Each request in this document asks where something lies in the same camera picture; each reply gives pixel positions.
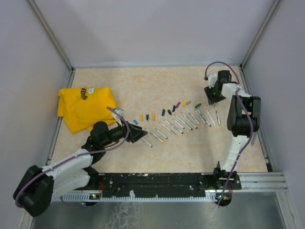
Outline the blue eraser-cap white marker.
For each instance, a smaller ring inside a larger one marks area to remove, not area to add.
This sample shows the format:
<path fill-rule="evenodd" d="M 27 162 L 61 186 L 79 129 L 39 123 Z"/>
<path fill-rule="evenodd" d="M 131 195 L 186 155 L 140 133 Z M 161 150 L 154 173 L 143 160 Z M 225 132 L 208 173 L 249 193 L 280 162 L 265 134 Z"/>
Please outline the blue eraser-cap white marker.
<path fill-rule="evenodd" d="M 167 137 L 163 132 L 161 132 L 159 129 L 155 128 L 155 130 L 156 130 L 161 136 L 163 136 L 165 139 L 168 139 L 168 137 Z"/>

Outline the dark green capped marker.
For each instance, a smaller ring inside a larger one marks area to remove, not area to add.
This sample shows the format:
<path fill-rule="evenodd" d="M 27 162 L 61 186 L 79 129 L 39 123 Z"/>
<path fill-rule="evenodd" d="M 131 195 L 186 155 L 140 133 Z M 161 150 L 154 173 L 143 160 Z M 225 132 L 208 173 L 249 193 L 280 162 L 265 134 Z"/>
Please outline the dark green capped marker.
<path fill-rule="evenodd" d="M 209 121 L 204 117 L 204 115 L 199 111 L 197 110 L 199 116 L 201 117 L 201 119 L 209 126 L 211 127 L 211 124 L 209 123 Z"/>

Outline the lime green capped marker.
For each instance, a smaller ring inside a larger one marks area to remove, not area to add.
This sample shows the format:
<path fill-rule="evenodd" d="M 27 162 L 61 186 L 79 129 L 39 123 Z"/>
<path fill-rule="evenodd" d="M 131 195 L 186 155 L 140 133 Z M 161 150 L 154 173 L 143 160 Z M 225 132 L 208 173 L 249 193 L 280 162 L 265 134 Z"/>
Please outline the lime green capped marker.
<path fill-rule="evenodd" d="M 216 105 L 214 106 L 214 108 L 215 108 L 215 113 L 216 113 L 216 118 L 217 118 L 218 125 L 221 126 L 221 120 L 220 120 L 219 112 L 218 112 L 218 109 L 217 109 Z"/>

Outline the yellow capped clear pen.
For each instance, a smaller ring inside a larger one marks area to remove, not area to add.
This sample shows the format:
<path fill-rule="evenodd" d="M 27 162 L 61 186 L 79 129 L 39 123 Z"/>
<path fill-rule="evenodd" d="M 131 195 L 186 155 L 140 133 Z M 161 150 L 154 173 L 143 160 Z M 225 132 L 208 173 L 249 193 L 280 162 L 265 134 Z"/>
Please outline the yellow capped clear pen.
<path fill-rule="evenodd" d="M 174 135 L 175 137 L 178 137 L 178 135 L 174 131 L 172 131 L 170 128 L 168 128 L 165 124 L 163 124 L 161 122 L 159 122 L 159 124 L 161 126 L 163 126 L 167 131 L 169 131 L 172 135 Z"/>

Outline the pink capped white marker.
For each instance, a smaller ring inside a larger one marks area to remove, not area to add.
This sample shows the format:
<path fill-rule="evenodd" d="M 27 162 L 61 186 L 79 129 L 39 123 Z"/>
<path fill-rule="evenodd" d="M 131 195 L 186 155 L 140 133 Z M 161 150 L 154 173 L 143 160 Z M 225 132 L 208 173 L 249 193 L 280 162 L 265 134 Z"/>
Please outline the pink capped white marker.
<path fill-rule="evenodd" d="M 209 118 L 210 118 L 212 124 L 213 124 L 213 125 L 216 125 L 216 123 L 215 123 L 215 121 L 214 121 L 212 115 L 210 114 L 210 112 L 209 112 L 208 110 L 206 110 L 206 112 L 207 112 L 207 114 L 208 114 L 208 116 L 209 116 Z"/>

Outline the yellow capped slim marker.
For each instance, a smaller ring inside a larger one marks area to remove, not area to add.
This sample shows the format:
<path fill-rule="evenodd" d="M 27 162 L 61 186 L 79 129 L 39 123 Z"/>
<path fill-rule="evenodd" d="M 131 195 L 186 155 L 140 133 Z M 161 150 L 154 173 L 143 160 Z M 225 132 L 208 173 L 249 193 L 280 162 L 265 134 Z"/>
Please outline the yellow capped slim marker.
<path fill-rule="evenodd" d="M 188 110 L 187 108 L 186 108 L 186 111 L 191 115 L 191 117 L 194 119 L 194 121 L 197 123 L 197 124 L 201 124 L 198 120 L 197 120 L 197 118 L 191 113 L 191 111 L 190 110 Z"/>

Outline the magenta capped white marker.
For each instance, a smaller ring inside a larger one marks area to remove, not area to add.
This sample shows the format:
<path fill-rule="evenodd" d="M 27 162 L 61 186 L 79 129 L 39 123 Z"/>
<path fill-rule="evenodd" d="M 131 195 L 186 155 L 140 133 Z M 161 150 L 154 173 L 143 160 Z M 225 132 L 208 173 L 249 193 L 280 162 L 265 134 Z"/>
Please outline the magenta capped white marker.
<path fill-rule="evenodd" d="M 181 114 L 195 129 L 198 129 L 198 127 L 190 120 L 190 118 L 187 115 L 185 115 L 183 112 L 181 112 Z"/>

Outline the dark blue capped marker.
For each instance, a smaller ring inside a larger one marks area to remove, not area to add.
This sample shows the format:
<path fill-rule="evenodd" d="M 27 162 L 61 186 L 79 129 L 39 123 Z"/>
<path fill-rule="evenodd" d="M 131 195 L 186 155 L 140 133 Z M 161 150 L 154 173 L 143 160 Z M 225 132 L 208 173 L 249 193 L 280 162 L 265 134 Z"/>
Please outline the dark blue capped marker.
<path fill-rule="evenodd" d="M 182 130 L 180 130 L 178 127 L 176 127 L 175 125 L 173 125 L 172 123 L 170 123 L 169 121 L 165 120 L 164 121 L 169 124 L 172 128 L 174 128 L 175 130 L 179 131 L 181 134 L 184 134 L 184 132 Z"/>

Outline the black eraser-cap white marker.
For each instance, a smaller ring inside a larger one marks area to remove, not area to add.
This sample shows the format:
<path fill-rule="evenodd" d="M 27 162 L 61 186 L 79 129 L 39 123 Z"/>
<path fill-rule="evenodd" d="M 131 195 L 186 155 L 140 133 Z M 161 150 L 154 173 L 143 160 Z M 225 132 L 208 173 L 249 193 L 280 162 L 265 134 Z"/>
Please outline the black eraser-cap white marker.
<path fill-rule="evenodd" d="M 173 121 L 174 121 L 177 125 L 179 125 L 182 129 L 185 129 L 185 127 L 184 127 L 183 125 L 181 125 L 178 121 L 176 121 L 175 119 L 173 119 Z"/>

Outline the navy capped white marker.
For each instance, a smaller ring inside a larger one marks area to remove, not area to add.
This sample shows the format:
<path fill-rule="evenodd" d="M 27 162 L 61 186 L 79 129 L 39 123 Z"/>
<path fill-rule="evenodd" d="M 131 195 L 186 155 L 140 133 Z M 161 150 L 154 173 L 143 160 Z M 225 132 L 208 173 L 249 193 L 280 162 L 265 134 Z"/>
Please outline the navy capped white marker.
<path fill-rule="evenodd" d="M 189 128 L 190 130 L 193 130 L 183 119 L 181 119 L 178 115 L 175 114 L 175 117 L 182 122 L 187 128 Z"/>

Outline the purple grey marker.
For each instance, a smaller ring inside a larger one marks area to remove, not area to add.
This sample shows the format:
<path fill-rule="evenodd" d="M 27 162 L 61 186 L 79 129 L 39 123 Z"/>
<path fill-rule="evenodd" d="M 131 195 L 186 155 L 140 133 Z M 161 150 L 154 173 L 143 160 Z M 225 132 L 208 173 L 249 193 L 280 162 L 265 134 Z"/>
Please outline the purple grey marker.
<path fill-rule="evenodd" d="M 256 134 L 253 134 L 251 145 L 253 146 L 255 144 Z"/>

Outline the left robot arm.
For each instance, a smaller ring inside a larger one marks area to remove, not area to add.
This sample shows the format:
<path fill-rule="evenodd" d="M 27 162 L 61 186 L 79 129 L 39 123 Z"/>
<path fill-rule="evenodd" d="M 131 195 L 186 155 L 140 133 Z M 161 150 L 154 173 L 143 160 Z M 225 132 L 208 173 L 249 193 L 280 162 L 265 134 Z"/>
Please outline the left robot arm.
<path fill-rule="evenodd" d="M 148 133 L 140 126 L 122 123 L 109 129 L 105 122 L 94 124 L 86 143 L 74 154 L 44 167 L 29 167 L 18 184 L 13 199 L 15 205 L 32 217 L 41 215 L 55 199 L 81 187 L 94 189 L 99 177 L 92 165 L 106 152 L 124 142 L 135 143 Z"/>

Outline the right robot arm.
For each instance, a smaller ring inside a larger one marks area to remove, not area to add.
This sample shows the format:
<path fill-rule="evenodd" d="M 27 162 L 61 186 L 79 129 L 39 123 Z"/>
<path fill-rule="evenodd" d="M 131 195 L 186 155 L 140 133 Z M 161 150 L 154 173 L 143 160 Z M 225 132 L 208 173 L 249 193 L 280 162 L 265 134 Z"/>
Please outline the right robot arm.
<path fill-rule="evenodd" d="M 240 84 L 232 81 L 229 70 L 206 75 L 205 87 L 208 104 L 213 105 L 230 99 L 227 116 L 227 129 L 231 132 L 230 143 L 225 156 L 219 161 L 219 167 L 226 172 L 236 170 L 241 152 L 251 141 L 253 133 L 260 126 L 261 98 L 246 93 Z"/>

